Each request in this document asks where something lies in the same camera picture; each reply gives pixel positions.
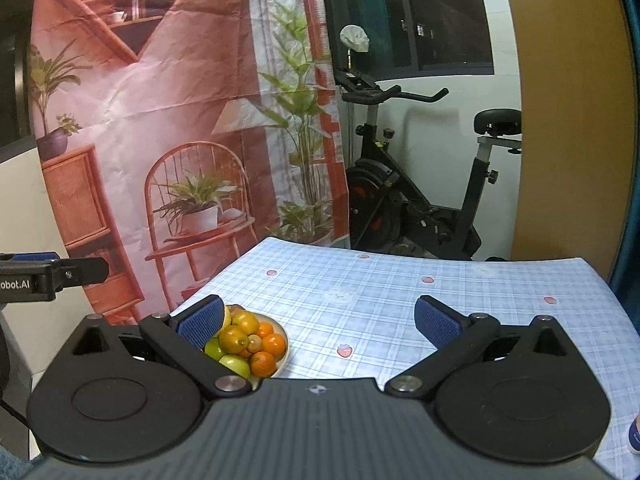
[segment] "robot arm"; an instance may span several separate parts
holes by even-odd
[[[438,350],[384,392],[373,379],[252,390],[201,352],[222,304],[209,296],[138,327],[83,319],[28,404],[47,457],[28,480],[610,478],[591,461],[607,397],[551,316],[503,326],[422,296],[416,328]]]

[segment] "tall plant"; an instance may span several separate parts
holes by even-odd
[[[75,74],[77,70],[88,70],[89,65],[80,65],[76,60],[82,56],[65,59],[66,51],[76,40],[66,44],[66,47],[52,59],[44,59],[35,45],[29,50],[29,97],[40,112],[44,134],[50,134],[47,123],[47,106],[49,99],[62,83],[80,84],[80,78]]]
[[[305,227],[311,228],[316,235],[322,235],[328,230],[324,212],[326,189],[316,161],[320,158],[323,137],[330,135],[314,126],[322,108],[318,105],[316,85],[310,82],[310,73],[316,63],[325,60],[314,60],[311,55],[304,14],[277,2],[275,7],[272,17],[280,25],[280,30],[273,33],[273,39],[285,63],[285,71],[283,75],[260,73],[278,91],[274,95],[278,107],[258,106],[258,109],[273,121],[274,126],[282,128],[292,141],[294,151],[288,154],[289,164],[300,170],[293,181],[306,203],[295,214],[292,203],[287,202],[280,207],[283,221],[278,234],[292,238]],[[299,219],[301,215],[305,221],[293,229],[295,222],[290,219]]]

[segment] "blue rug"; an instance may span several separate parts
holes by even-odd
[[[17,456],[9,453],[4,447],[0,447],[0,480],[18,480],[23,477],[33,467],[31,462],[20,460]]]

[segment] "wooden door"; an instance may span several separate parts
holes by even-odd
[[[626,218],[635,70],[620,0],[510,0],[523,154],[512,258],[581,256],[607,278]]]

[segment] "blue plaid tablecloth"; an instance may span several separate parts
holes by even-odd
[[[414,326],[431,294],[463,314],[504,324],[555,316],[612,406],[596,460],[621,479],[640,474],[624,434],[640,412],[640,338],[609,287],[582,259],[450,262],[304,246],[267,238],[175,313],[207,294],[276,319],[290,339],[283,377],[387,380],[435,351]]]

